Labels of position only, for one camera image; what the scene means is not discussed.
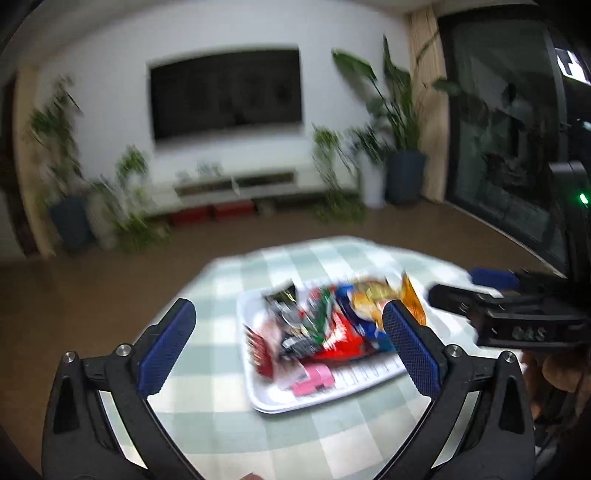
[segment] green wrapper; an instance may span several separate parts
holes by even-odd
[[[318,343],[324,342],[328,325],[328,318],[332,306],[333,294],[330,288],[320,289],[320,299],[314,309],[312,324],[314,331],[309,332],[310,336]]]

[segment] candy wrapper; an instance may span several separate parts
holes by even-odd
[[[292,283],[286,288],[265,297],[273,313],[294,330],[302,327],[302,317],[297,305],[296,286]]]
[[[305,381],[296,382],[291,386],[291,390],[296,397],[310,395],[321,390],[333,387],[335,378],[326,365],[307,364],[306,373],[309,378]]]
[[[259,375],[273,380],[282,390],[287,390],[295,382],[302,382],[308,378],[306,369],[298,360],[285,360],[279,357],[283,332],[275,317],[265,320],[258,332],[247,325],[244,327],[251,363]]]
[[[310,292],[308,305],[312,324],[310,336],[317,343],[322,343],[330,331],[329,319],[333,298],[331,288],[315,288]]]
[[[322,342],[323,351],[315,354],[314,360],[352,360],[365,356],[367,350],[361,335],[349,323],[347,318],[335,307],[332,310],[332,331]]]
[[[280,358],[302,359],[314,355],[322,349],[321,344],[314,339],[300,335],[287,334],[281,342]]]
[[[400,300],[404,306],[413,315],[414,319],[423,326],[427,326],[427,317],[425,310],[418,299],[417,293],[414,291],[413,284],[406,272],[402,272],[402,288],[400,289]]]

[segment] white tray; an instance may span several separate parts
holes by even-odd
[[[299,292],[318,286],[331,285],[338,282],[345,283],[356,278],[372,276],[376,278],[386,277],[390,285],[398,289],[402,281],[401,275],[402,269],[396,264],[390,264],[382,268],[360,270],[355,272],[353,276],[319,278],[317,280],[305,281],[303,284],[295,283],[295,286]],[[422,290],[412,277],[411,281],[416,290]],[[327,390],[303,397],[296,397],[290,390],[281,391],[274,382],[261,377],[254,370],[254,367],[249,361],[246,332],[243,328],[243,325],[247,325],[255,331],[259,329],[260,325],[268,316],[267,304],[262,296],[272,293],[274,290],[276,291],[277,289],[260,288],[249,290],[240,294],[237,299],[238,320],[241,323],[240,342],[242,344],[242,362],[246,377],[246,392],[255,409],[264,413],[281,413],[298,408],[310,407],[373,387],[406,372],[398,354],[392,352],[378,353],[355,360],[345,367],[332,368],[331,371],[335,377],[335,386]],[[445,343],[450,336],[449,328],[439,319],[423,298],[419,297],[419,299],[427,316],[427,324]]]

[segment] sliding glass door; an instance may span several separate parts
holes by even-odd
[[[570,119],[547,24],[535,7],[499,7],[440,28],[448,77],[463,89],[450,102],[447,198],[562,268],[547,164],[569,157]],[[573,61],[567,52],[562,65]]]

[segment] curtain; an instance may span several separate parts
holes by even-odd
[[[17,71],[13,107],[13,142],[22,204],[25,207],[37,249],[43,258],[48,258],[55,255],[53,242],[56,234],[46,209],[41,207],[39,202],[40,192],[43,191],[43,182],[37,161],[39,147],[24,135],[24,132],[27,131],[29,117],[35,107],[38,78],[39,69],[35,66],[23,65]]]
[[[409,13],[407,28],[415,105],[419,101],[423,103],[419,148],[428,157],[422,193],[427,200],[440,203],[445,198],[447,184],[449,101],[445,93],[430,87],[433,80],[446,75],[440,38],[429,47],[419,68],[415,68],[417,54],[438,29],[433,7],[429,5]]]

